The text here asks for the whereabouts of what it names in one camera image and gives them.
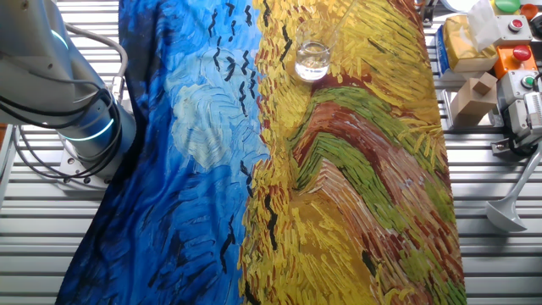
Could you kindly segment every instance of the glass of water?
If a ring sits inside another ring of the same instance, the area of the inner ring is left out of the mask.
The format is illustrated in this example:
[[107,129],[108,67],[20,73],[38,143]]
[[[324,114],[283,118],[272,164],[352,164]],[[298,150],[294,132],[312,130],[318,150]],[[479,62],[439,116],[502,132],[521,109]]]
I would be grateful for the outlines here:
[[337,42],[335,27],[322,19],[310,19],[296,33],[296,72],[307,81],[319,80],[328,73],[331,51]]

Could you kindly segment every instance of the green brushstroke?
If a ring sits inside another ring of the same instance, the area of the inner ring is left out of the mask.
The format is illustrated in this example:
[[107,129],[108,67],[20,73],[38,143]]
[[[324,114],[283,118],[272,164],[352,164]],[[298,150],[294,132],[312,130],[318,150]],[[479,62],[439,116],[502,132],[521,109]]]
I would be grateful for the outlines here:
[[[427,143],[424,142],[417,152],[414,151],[416,141],[421,136],[418,132],[406,134],[404,138],[398,140],[400,134],[405,134],[410,128],[402,123],[398,118],[394,118],[390,115],[391,106],[384,101],[372,96],[365,89],[359,87],[336,87],[329,89],[318,90],[311,98],[311,103],[305,112],[303,122],[305,122],[290,139],[290,144],[295,147],[301,139],[301,136],[305,132],[310,123],[310,117],[312,112],[320,103],[333,101],[341,107],[350,109],[356,112],[363,118],[372,122],[378,127],[396,147],[404,147],[408,153],[410,153],[417,161],[422,169],[428,172],[434,172],[431,166],[431,151],[428,156],[425,156]],[[444,172],[445,164],[442,164],[438,159],[435,160],[435,168]]]
[[301,190],[320,172],[322,158],[328,159],[351,183],[356,192],[363,196],[363,201],[376,220],[386,229],[393,228],[402,232],[406,223],[395,209],[390,194],[376,175],[365,156],[350,145],[328,133],[317,135],[311,145],[301,168],[299,169],[297,186]]

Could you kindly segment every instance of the white electronic device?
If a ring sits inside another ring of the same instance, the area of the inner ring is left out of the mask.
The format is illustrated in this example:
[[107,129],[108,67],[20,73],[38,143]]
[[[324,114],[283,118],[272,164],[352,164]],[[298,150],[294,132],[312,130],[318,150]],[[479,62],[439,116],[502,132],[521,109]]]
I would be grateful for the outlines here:
[[537,74],[531,70],[513,70],[506,73],[497,83],[499,109],[504,111],[516,100],[523,99],[525,94],[533,92],[534,77]]
[[528,45],[533,35],[528,26],[527,18],[523,15],[500,15],[497,17],[499,39],[494,46]]
[[542,140],[542,96],[532,92],[508,107],[516,147],[532,147]]

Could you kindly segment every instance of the cardboard box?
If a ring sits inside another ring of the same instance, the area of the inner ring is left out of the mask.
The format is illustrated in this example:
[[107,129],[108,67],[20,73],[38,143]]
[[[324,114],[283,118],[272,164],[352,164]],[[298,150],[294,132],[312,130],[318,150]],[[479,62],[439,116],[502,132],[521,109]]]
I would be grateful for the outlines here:
[[497,105],[496,82],[497,79],[487,73],[481,79],[471,78],[467,81],[451,101],[450,115],[454,125],[476,126]]

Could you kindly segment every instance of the aluminum slat table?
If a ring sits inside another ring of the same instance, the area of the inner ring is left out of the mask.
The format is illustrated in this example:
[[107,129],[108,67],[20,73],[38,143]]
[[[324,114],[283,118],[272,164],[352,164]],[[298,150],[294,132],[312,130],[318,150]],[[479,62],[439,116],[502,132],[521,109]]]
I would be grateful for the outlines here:
[[[117,41],[118,2],[59,0],[64,20]],[[444,22],[442,7],[426,42],[434,72],[434,33]],[[110,47],[77,35],[74,44],[92,67],[110,83],[119,56]],[[517,209],[528,230],[501,234],[485,217],[484,201],[505,196],[522,173],[526,160],[506,161],[491,154],[489,144],[500,140],[499,130],[462,134],[447,131],[442,90],[460,84],[435,82],[440,115],[446,130],[457,226],[471,305],[542,304],[542,165],[523,189]],[[37,154],[58,167],[62,144],[54,131],[25,127]],[[0,304],[52,304],[69,262],[102,199],[96,191],[59,189],[59,182],[27,168],[8,141],[1,158],[8,160],[0,183]],[[34,158],[26,151],[28,159]]]

